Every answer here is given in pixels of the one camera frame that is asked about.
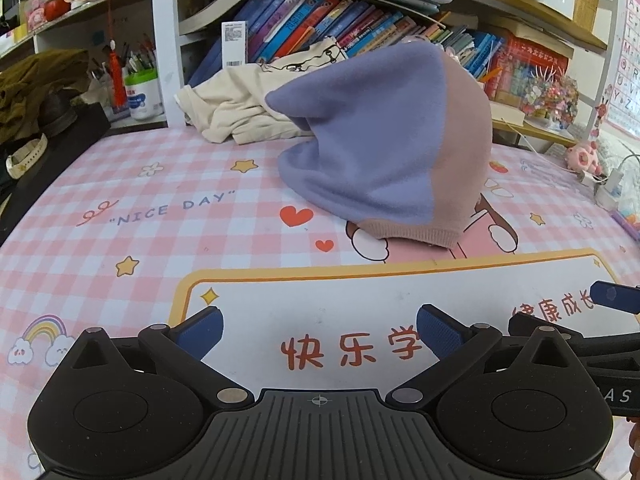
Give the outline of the white wristwatch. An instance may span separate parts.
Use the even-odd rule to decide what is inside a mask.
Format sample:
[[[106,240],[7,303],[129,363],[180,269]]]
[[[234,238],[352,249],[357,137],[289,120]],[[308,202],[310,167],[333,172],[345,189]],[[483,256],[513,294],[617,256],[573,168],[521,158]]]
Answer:
[[[32,140],[28,140],[14,153],[9,154],[6,158],[6,172],[9,177],[13,180],[20,180],[28,170],[31,170],[43,158],[47,148],[48,138],[43,133],[40,136],[35,136]]]

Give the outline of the row of colourful books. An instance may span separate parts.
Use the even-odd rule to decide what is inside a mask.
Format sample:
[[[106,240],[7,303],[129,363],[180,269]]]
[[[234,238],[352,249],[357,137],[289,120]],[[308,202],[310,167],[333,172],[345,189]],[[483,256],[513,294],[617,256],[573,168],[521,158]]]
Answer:
[[[384,0],[247,0],[228,25],[231,37],[246,45],[245,63],[272,62],[328,38],[352,58],[418,37],[486,81],[506,40],[469,25],[448,25],[446,18],[431,3],[415,9]]]

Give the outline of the white green pen holder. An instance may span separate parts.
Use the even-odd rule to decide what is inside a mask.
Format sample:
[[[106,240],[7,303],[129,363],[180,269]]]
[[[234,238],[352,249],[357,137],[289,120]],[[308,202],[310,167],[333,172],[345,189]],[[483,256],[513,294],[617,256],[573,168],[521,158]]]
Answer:
[[[163,113],[163,99],[156,68],[133,72],[124,79],[130,116],[137,122]]]

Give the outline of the white box with barcode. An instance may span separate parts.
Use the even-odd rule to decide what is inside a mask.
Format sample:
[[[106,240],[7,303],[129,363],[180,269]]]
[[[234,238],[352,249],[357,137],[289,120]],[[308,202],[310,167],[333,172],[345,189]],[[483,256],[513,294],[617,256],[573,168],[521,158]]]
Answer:
[[[247,21],[221,24],[221,63],[223,68],[244,65],[247,62]]]

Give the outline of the red tassel ornament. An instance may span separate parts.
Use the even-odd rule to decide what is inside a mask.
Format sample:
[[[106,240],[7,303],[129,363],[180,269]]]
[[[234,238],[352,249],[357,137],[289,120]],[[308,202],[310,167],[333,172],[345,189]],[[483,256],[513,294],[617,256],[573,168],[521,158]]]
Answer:
[[[112,72],[114,104],[117,108],[122,108],[127,103],[127,97],[124,82],[122,81],[122,66],[120,65],[117,55],[111,1],[107,1],[107,30],[108,36],[110,37],[110,53],[108,54],[108,59],[110,60],[110,69]]]

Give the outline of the white shelf post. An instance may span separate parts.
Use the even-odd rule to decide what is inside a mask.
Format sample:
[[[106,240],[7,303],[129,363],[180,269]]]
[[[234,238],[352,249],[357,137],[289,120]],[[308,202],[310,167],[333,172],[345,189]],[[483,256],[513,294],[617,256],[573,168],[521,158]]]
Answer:
[[[175,100],[175,94],[183,86],[178,0],[152,0],[152,11],[166,122],[169,128],[182,128],[186,122]]]

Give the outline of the purple and pink sweater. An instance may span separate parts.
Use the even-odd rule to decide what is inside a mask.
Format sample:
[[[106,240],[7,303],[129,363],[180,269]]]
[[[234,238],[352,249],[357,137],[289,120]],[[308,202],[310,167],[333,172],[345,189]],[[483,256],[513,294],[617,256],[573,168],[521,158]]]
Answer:
[[[492,142],[488,97],[425,40],[367,52],[266,96],[311,140],[283,151],[281,180],[378,240],[451,249],[480,198]]]

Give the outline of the pink checkered table mat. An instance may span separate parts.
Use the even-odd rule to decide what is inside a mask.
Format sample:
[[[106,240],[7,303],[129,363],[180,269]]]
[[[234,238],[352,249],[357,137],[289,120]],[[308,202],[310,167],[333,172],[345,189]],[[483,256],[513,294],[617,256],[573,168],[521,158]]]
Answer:
[[[43,193],[1,248],[1,474],[40,475],[27,416],[88,327],[129,337],[215,306],[206,356],[249,389],[388,390],[433,353],[416,310],[503,327],[515,312],[586,335],[634,333],[595,281],[635,285],[639,247],[553,162],[491,151],[462,241],[374,240],[283,184],[283,141],[190,129],[111,136]]]

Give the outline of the cream canvas tote bag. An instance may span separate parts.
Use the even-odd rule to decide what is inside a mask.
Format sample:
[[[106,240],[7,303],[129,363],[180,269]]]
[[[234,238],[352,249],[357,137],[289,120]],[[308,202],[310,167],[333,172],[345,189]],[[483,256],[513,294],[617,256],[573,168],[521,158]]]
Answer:
[[[345,58],[337,41],[326,38],[271,63],[224,68],[195,87],[182,87],[175,100],[188,123],[210,143],[231,139],[243,145],[309,136],[308,131],[270,108],[266,95],[297,77]]]

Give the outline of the small pink plush toy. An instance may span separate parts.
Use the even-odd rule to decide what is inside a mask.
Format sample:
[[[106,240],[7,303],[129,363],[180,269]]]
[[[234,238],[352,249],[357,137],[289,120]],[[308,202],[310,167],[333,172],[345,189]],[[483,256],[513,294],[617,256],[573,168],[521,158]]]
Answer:
[[[597,143],[586,141],[578,143],[565,152],[566,166],[570,171],[580,174],[586,172],[593,176],[602,174],[602,167],[599,162]]]

